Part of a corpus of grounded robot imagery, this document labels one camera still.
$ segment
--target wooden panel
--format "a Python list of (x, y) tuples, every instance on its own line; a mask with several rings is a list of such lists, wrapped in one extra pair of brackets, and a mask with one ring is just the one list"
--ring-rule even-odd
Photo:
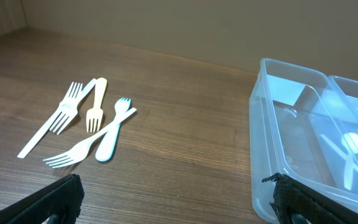
[[(122, 96), (137, 114), (121, 127), (114, 158), (53, 170), (42, 159), (91, 133), (85, 117), (16, 156), (72, 81), (105, 77), (103, 125)], [(264, 223), (251, 196), (249, 97), (254, 73), (108, 42), (25, 30), (0, 40), (0, 209), (76, 173), (85, 199), (77, 223)]]
[(27, 27), (21, 0), (0, 1), (0, 36)]
[(29, 25), (259, 70), (270, 57), (358, 79), (358, 1), (25, 0)]

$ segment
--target brown wooden surface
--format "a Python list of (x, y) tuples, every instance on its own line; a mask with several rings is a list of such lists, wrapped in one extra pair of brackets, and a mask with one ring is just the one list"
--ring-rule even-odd
[[(85, 116), (16, 156), (72, 81), (108, 80), (105, 122), (122, 96), (138, 113), (107, 164), (94, 154), (53, 170), (42, 159), (90, 136)], [(0, 210), (69, 174), (85, 199), (77, 223), (263, 223), (252, 208), (249, 97), (256, 75), (107, 42), (25, 30), (0, 40)]]

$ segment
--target utensil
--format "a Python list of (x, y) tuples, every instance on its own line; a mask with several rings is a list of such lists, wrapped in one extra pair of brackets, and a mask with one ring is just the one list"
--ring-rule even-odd
[(68, 98), (64, 104), (62, 104), (62, 113), (59, 117), (53, 122), (49, 131), (56, 132), (58, 128), (59, 131), (56, 134), (60, 134), (68, 124), (75, 118), (78, 114), (77, 106), (80, 104), (81, 100), (92, 90), (96, 83), (96, 79), (92, 79), (84, 88), (83, 91), (77, 96)]
[(105, 78), (98, 78), (96, 81), (94, 91), (93, 108), (86, 112), (86, 132), (99, 131), (102, 123), (103, 110), (101, 109), (104, 92), (106, 91), (107, 80)]
[[(114, 109), (116, 110), (116, 116), (120, 116), (121, 114), (124, 114), (129, 109), (130, 106), (131, 106), (130, 98), (123, 97), (119, 99), (114, 105)], [(121, 123), (112, 127), (106, 133), (106, 135), (104, 135), (102, 141), (100, 142), (98, 150), (96, 151), (95, 154), (95, 158), (99, 162), (106, 162), (111, 158), (114, 152), (114, 148), (116, 147), (116, 141), (118, 138), (120, 127), (121, 127)]]
[(77, 143), (74, 147), (72, 147), (69, 151), (64, 152), (60, 155), (53, 156), (48, 159), (44, 159), (44, 161), (48, 161), (47, 164), (49, 166), (52, 166), (52, 168), (60, 168), (69, 166), (72, 164), (75, 164), (77, 162), (81, 162), (86, 158), (86, 156), (89, 153), (90, 147), (92, 146), (92, 143), (97, 140), (100, 136), (104, 135), (106, 132), (108, 132), (112, 127), (115, 127), (117, 124), (124, 121), (126, 118), (128, 118), (131, 114), (135, 113), (136, 109), (131, 108), (126, 113), (116, 116), (114, 120), (109, 123), (106, 127), (102, 128), (99, 132), (94, 134), (93, 136), (84, 139)]
[(73, 95), (77, 95), (80, 88), (82, 87), (82, 83), (76, 83), (72, 82), (65, 97), (63, 100), (59, 103), (58, 108), (56, 111), (51, 115), (51, 117), (42, 125), (42, 127), (36, 132), (36, 134), (30, 139), (30, 141), (24, 146), (24, 148), (21, 150), (19, 155), (17, 155), (18, 158), (25, 158), (26, 155), (34, 148), (34, 146), (40, 141), (42, 136), (45, 135), (45, 133), (48, 131), (49, 127), (52, 125), (52, 123), (56, 120), (57, 116), (62, 112), (62, 105), (67, 103), (67, 101), (70, 101)]

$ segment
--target transparent container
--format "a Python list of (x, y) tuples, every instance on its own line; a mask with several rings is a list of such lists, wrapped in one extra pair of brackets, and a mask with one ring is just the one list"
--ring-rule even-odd
[(358, 213), (358, 110), (323, 73), (262, 59), (250, 97), (252, 203), (278, 223), (269, 202), (276, 172)]

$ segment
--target storage bin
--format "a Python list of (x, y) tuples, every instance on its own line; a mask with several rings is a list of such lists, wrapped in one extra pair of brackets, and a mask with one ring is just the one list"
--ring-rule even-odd
[(252, 203), (268, 222), (278, 223), (269, 205), (275, 184), (262, 179), (276, 172), (358, 213), (358, 91), (347, 96), (336, 79), (342, 83), (278, 60), (260, 63), (249, 101)]

